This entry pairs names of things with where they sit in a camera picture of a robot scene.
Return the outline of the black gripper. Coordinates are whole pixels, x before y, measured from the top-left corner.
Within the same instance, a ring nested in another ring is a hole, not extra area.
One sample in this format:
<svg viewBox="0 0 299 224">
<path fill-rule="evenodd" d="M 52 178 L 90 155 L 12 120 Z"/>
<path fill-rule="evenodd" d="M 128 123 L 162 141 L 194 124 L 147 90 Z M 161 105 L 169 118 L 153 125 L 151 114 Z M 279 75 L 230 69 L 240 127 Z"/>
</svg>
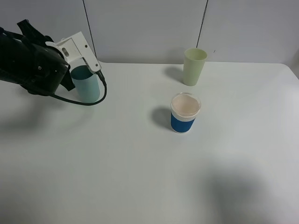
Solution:
<svg viewBox="0 0 299 224">
<path fill-rule="evenodd" d="M 40 33 L 28 20 L 17 25 L 21 34 L 0 30 L 0 79 L 18 84 L 34 95 L 54 94 L 59 85 L 73 90 L 70 65 L 62 53 L 46 45 L 52 38 Z"/>
</svg>

